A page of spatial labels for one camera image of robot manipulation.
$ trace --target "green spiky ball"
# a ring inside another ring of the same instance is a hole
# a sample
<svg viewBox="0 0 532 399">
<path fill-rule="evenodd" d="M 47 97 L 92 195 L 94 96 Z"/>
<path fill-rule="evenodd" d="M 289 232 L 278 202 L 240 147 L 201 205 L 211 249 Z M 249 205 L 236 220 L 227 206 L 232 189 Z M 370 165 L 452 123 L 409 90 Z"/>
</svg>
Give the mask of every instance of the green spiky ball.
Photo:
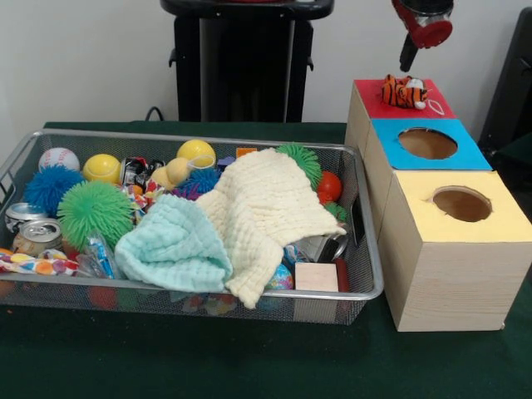
<svg viewBox="0 0 532 399">
<path fill-rule="evenodd" d="M 305 172 L 305 175 L 307 175 L 313 190 L 318 187 L 319 181 L 322 178 L 322 168 L 319 165 L 318 156 L 314 151 L 300 144 L 291 143 L 280 145 L 277 147 L 277 152 L 282 152 L 295 160 L 298 166 Z"/>
<path fill-rule="evenodd" d="M 98 180 L 72 187 L 63 196 L 57 216 L 63 237 L 78 251 L 83 250 L 93 230 L 115 248 L 118 240 L 133 229 L 127 196 L 114 185 Z"/>
<path fill-rule="evenodd" d="M 324 208 L 340 222 L 345 222 L 347 220 L 347 211 L 336 202 L 327 202 L 324 205 Z"/>
</svg>

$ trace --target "baseball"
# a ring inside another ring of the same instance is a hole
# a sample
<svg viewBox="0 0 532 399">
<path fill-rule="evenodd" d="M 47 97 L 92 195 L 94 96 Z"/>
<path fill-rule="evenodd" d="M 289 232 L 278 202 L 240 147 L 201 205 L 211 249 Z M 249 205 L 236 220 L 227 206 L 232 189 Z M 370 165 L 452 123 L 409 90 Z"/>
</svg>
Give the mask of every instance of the baseball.
<svg viewBox="0 0 532 399">
<path fill-rule="evenodd" d="M 48 166 L 63 165 L 67 169 L 79 170 L 80 161 L 77 159 L 76 154 L 67 148 L 51 148 L 42 154 L 39 160 L 39 170 Z"/>
</svg>

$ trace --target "circular hole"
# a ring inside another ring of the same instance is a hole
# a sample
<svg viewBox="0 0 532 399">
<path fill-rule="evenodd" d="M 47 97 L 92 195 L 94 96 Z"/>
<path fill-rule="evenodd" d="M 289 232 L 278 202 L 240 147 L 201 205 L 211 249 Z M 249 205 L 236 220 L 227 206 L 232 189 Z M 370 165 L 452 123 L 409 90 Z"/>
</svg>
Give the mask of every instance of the circular hole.
<svg viewBox="0 0 532 399">
<path fill-rule="evenodd" d="M 427 160 L 444 160 L 458 150 L 456 141 L 448 135 L 424 127 L 403 131 L 399 141 L 408 152 Z"/>
<path fill-rule="evenodd" d="M 464 222 L 478 222 L 491 214 L 491 202 L 478 191 L 451 186 L 439 189 L 432 201 L 449 216 Z"/>
</svg>

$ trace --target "dark green tablecloth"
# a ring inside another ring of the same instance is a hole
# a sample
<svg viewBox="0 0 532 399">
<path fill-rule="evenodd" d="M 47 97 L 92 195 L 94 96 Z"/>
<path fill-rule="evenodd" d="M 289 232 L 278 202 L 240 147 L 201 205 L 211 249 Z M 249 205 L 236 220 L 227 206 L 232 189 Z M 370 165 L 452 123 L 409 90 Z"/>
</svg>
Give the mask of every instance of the dark green tablecloth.
<svg viewBox="0 0 532 399">
<path fill-rule="evenodd" d="M 231 125 L 216 134 L 211 126 L 171 122 L 47 127 L 306 141 L 341 141 L 345 129 Z M 396 332 L 383 296 L 349 327 L 0 307 L 0 392 L 95 399 L 532 397 L 530 304 L 525 282 L 504 331 L 452 333 Z"/>
</svg>

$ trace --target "light blue towel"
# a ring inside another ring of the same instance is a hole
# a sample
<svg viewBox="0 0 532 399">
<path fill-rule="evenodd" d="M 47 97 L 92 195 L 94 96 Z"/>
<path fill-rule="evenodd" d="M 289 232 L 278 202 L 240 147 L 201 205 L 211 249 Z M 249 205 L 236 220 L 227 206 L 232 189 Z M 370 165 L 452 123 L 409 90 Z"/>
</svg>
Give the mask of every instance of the light blue towel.
<svg viewBox="0 0 532 399">
<path fill-rule="evenodd" d="M 189 293 L 215 293 L 233 272 L 224 245 L 192 201 L 162 195 L 115 248 L 118 267 L 132 280 Z"/>
</svg>

